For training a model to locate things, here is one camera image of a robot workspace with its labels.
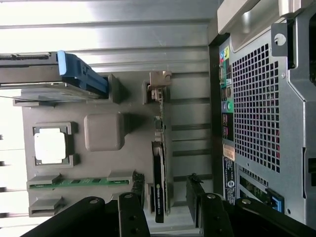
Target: white sticker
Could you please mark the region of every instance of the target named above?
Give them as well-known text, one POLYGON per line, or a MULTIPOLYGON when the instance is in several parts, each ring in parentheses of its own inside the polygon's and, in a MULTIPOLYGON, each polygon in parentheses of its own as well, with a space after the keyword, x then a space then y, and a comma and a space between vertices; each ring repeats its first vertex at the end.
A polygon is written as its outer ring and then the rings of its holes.
POLYGON ((232 161, 235 161, 235 148, 228 146, 226 144, 223 144, 223 155, 232 161))

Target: green ram module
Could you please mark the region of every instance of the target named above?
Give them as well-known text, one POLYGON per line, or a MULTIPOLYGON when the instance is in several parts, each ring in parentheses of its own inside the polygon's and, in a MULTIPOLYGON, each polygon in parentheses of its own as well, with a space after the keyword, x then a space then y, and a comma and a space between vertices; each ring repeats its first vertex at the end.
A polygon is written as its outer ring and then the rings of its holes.
POLYGON ((30 189, 44 188, 68 188, 68 187, 86 187, 86 186, 115 186, 128 185, 128 180, 108 181, 107 178, 83 178, 83 179, 59 179, 52 184, 30 185, 30 189))

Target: ventilation grille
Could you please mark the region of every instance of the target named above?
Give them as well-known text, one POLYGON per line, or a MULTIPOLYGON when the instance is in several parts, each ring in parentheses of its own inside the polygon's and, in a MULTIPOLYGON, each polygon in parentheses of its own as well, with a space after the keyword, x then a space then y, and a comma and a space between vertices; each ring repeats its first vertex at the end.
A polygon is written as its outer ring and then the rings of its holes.
POLYGON ((278 62, 266 44, 233 63, 236 153, 280 172, 278 62))
POLYGON ((242 171, 242 172, 244 172, 244 173, 246 173, 247 175, 249 175, 250 177, 252 177, 252 178, 254 178, 255 180, 257 180, 258 182, 260 182, 260 183, 262 183, 263 185, 265 185, 265 186, 269 186, 269 182, 268 181, 266 181, 266 180, 264 180, 263 178, 261 178, 261 177, 259 177, 258 175, 256 175, 256 174, 254 174, 254 173, 252 173, 251 171, 249 171, 249 170, 247 170, 247 169, 245 169, 245 168, 243 168, 243 167, 239 167, 239 169, 242 171))

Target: metal panel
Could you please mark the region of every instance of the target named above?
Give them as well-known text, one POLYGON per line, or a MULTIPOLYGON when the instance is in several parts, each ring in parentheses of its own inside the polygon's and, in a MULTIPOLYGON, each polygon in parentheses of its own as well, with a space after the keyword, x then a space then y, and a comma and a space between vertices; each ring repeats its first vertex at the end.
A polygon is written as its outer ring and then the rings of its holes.
POLYGON ((207 140, 192 140, 192 141, 176 141, 172 142, 172 150, 178 151, 192 151, 209 149, 210 143, 207 140))
POLYGON ((207 24, 141 23, 1 30, 1 53, 207 45, 207 24))
MULTIPOLYGON (((207 59, 207 52, 204 52, 200 60, 207 59)), ((210 82, 208 73, 175 74, 172 77, 170 88, 171 99, 196 99, 209 98, 210 82)))
POLYGON ((186 176, 192 173, 197 175, 209 174, 211 159, 209 155, 173 157, 173 175, 186 176))
POLYGON ((205 0, 2 2, 0 26, 122 21, 207 21, 216 9, 216 1, 205 0))
POLYGON ((173 105, 172 125, 210 123, 210 104, 173 105))
POLYGON ((187 130, 187 131, 173 131, 173 141, 185 141, 185 140, 202 140, 210 139, 210 129, 199 129, 199 130, 187 130))

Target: blue usb port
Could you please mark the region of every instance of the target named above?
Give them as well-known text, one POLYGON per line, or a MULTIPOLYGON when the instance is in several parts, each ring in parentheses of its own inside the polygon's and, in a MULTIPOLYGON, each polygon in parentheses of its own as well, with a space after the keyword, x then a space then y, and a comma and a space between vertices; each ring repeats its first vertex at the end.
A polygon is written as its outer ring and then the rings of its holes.
POLYGON ((278 212, 284 213, 284 197, 273 191, 272 189, 266 189, 269 197, 269 206, 278 212))
POLYGON ((275 201, 274 202, 274 210, 277 210, 278 212, 282 212, 282 201, 277 200, 275 197, 272 197, 272 200, 275 201))

